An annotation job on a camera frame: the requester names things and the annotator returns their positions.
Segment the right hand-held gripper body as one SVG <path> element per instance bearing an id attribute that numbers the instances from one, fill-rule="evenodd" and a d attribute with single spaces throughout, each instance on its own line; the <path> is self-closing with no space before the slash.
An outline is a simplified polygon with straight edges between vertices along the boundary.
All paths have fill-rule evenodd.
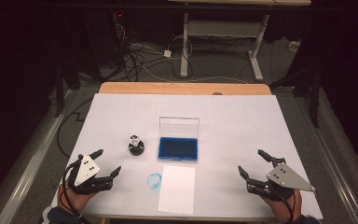
<path id="1" fill-rule="evenodd" d="M 273 169 L 267 173 L 267 181 L 259 181 L 246 175 L 246 187 L 253 193 L 272 201 L 287 200 L 296 189 L 315 192 L 316 188 L 286 164 L 285 158 L 264 157 Z"/>

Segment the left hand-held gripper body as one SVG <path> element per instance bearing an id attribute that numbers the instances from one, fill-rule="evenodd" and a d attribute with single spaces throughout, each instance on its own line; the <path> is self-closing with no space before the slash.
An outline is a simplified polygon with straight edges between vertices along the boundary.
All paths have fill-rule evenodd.
<path id="1" fill-rule="evenodd" d="M 80 155 L 64 171 L 63 184 L 76 194 L 89 195 L 113 187 L 113 177 L 97 177 L 100 167 L 94 161 L 96 155 Z"/>

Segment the black round stamp cap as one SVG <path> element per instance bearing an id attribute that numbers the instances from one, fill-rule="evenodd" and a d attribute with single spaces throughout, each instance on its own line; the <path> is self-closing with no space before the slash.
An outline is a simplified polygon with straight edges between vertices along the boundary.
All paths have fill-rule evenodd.
<path id="1" fill-rule="evenodd" d="M 140 142 L 137 147 L 132 144 L 129 144 L 129 151 L 130 151 L 131 155 L 139 156 L 144 153 L 145 145 L 143 142 Z"/>

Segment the blue ink pad clear box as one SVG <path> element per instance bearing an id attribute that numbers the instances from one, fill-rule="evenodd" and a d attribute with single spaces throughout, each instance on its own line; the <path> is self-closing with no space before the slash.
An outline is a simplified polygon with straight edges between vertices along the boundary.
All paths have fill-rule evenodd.
<path id="1" fill-rule="evenodd" d="M 160 117 L 158 158 L 165 161 L 197 161 L 199 118 Z"/>

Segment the person's right hand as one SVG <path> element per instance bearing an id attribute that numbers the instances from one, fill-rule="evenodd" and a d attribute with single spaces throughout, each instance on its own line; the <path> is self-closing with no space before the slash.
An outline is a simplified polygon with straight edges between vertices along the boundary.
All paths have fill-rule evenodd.
<path id="1" fill-rule="evenodd" d="M 270 207 L 281 224 L 295 221 L 302 214 L 302 197 L 298 189 L 285 202 L 276 202 L 268 198 L 262 198 L 262 200 Z"/>

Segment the person's left hand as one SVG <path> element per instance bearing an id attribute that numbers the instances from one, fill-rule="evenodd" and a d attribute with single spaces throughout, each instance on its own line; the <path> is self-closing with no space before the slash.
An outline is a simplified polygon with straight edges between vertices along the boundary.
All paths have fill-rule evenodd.
<path id="1" fill-rule="evenodd" d="M 57 194 L 57 205 L 70 214 L 73 214 L 71 208 L 81 213 L 94 196 L 95 193 L 88 195 L 76 194 L 72 189 L 60 184 Z"/>

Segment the small clear blue lid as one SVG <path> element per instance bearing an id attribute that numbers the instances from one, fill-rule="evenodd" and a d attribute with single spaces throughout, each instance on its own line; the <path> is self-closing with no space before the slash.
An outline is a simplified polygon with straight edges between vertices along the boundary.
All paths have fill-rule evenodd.
<path id="1" fill-rule="evenodd" d="M 153 173 L 146 179 L 146 184 L 151 189 L 158 189 L 162 181 L 162 175 Z"/>

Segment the small white paper sheet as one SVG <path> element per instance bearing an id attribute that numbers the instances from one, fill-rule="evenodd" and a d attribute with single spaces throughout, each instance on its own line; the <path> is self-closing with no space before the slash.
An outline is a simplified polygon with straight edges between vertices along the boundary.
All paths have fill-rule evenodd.
<path id="1" fill-rule="evenodd" d="M 195 168 L 165 165 L 158 200 L 159 212 L 192 215 Z"/>

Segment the black metal stand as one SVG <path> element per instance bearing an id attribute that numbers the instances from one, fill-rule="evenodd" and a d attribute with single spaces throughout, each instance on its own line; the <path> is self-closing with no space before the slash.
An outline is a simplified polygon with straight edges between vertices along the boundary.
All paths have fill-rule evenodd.
<path id="1" fill-rule="evenodd" d="M 320 95 L 321 75 L 320 70 L 315 68 L 302 68 L 297 72 L 288 73 L 286 77 L 269 84 L 269 88 L 274 90 L 280 86 L 292 87 L 295 97 L 310 98 L 310 120 L 315 128 L 319 127 L 318 108 Z"/>
<path id="2" fill-rule="evenodd" d="M 55 117 L 57 118 L 62 113 L 63 108 L 63 83 L 62 83 L 62 64 L 60 61 L 57 61 L 55 67 L 55 77 L 56 77 L 56 112 Z"/>

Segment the black equipment with red light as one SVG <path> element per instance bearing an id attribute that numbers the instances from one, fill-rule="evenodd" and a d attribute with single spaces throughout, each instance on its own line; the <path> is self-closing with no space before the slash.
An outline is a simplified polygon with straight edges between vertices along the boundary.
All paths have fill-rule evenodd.
<path id="1" fill-rule="evenodd" d="M 119 65 L 119 48 L 123 44 L 124 30 L 118 23 L 118 14 L 86 12 L 85 18 L 97 64 L 110 68 Z"/>

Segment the grey metal floor rail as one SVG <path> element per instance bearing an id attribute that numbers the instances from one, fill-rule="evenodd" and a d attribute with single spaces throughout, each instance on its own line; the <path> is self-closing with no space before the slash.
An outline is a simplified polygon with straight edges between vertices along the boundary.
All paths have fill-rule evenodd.
<path id="1" fill-rule="evenodd" d="M 61 111 L 53 117 L 48 117 L 48 129 L 40 135 L 41 140 L 34 146 L 34 153 L 28 161 L 16 187 L 13 189 L 2 212 L 0 213 L 0 224 L 11 224 L 17 215 L 26 195 L 28 194 L 38 170 L 48 152 L 55 133 L 58 131 L 69 106 L 74 101 L 77 90 L 68 90 L 63 98 Z"/>
<path id="2" fill-rule="evenodd" d="M 310 119 L 307 101 L 296 98 L 296 103 L 316 144 L 314 154 L 322 162 L 320 166 L 308 166 L 306 171 L 317 186 L 324 222 L 358 224 L 357 155 L 335 119 L 320 118 L 316 127 Z"/>

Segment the white metal desk frame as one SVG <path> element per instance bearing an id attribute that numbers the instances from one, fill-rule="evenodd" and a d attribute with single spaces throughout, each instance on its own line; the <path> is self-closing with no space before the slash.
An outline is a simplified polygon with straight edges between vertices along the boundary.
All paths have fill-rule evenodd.
<path id="1" fill-rule="evenodd" d="M 311 0 L 170 0 L 179 3 L 181 7 L 211 7 L 222 5 L 223 7 L 273 7 L 294 8 L 309 7 Z M 191 36 L 214 36 L 214 37 L 251 37 L 255 39 L 253 49 L 247 51 L 248 60 L 253 69 L 257 81 L 263 80 L 257 54 L 261 46 L 264 33 L 269 22 L 269 13 L 263 13 L 259 21 L 224 21 L 223 19 L 190 19 L 189 13 L 184 14 L 184 25 L 180 77 L 189 77 L 189 57 L 193 49 L 189 38 Z"/>

